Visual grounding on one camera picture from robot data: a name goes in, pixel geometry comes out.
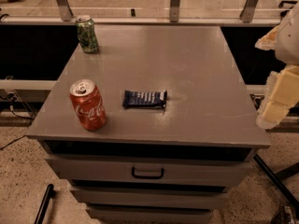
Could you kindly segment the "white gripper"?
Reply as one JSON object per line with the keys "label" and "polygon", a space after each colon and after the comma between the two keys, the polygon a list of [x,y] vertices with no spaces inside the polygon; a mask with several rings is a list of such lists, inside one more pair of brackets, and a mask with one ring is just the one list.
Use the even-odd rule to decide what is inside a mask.
{"label": "white gripper", "polygon": [[255,48],[274,49],[276,58],[288,64],[279,73],[270,73],[257,111],[257,125],[273,129],[299,103],[299,4],[287,13],[278,27],[259,38]]}

